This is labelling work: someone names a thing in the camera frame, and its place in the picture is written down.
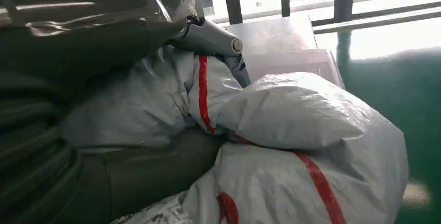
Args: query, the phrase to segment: red tape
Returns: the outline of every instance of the red tape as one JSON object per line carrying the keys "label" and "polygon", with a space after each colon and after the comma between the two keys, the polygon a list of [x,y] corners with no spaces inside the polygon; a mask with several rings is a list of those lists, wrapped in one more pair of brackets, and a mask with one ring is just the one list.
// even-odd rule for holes
{"label": "red tape", "polygon": [[[262,147],[237,134],[234,134],[233,137],[245,144]],[[302,162],[306,165],[306,169],[308,170],[308,173],[311,176],[314,185],[316,186],[318,194],[325,204],[326,211],[328,212],[329,218],[331,219],[331,223],[346,224],[346,220],[344,218],[342,209],[340,208],[339,202],[337,201],[337,198],[335,197],[334,192],[329,185],[329,182],[327,181],[325,175],[320,170],[320,168],[307,155],[301,154],[295,150],[291,150],[291,152],[297,155],[297,157],[299,157],[299,159],[302,160]]]}
{"label": "red tape", "polygon": [[210,125],[210,116],[208,115],[207,107],[208,85],[206,81],[206,68],[206,55],[199,55],[199,112],[201,113],[201,118],[204,121],[207,130],[214,133],[216,128],[211,127]]}
{"label": "red tape", "polygon": [[219,193],[216,199],[220,206],[220,221],[226,217],[228,224],[239,224],[239,211],[234,199],[225,192]]}

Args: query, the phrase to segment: glossy floor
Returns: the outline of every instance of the glossy floor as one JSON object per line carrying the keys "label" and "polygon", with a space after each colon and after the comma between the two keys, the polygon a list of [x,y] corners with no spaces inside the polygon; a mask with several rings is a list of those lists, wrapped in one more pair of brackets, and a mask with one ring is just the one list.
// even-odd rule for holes
{"label": "glossy floor", "polygon": [[410,178],[396,223],[441,223],[441,18],[316,35],[346,89],[405,134]]}

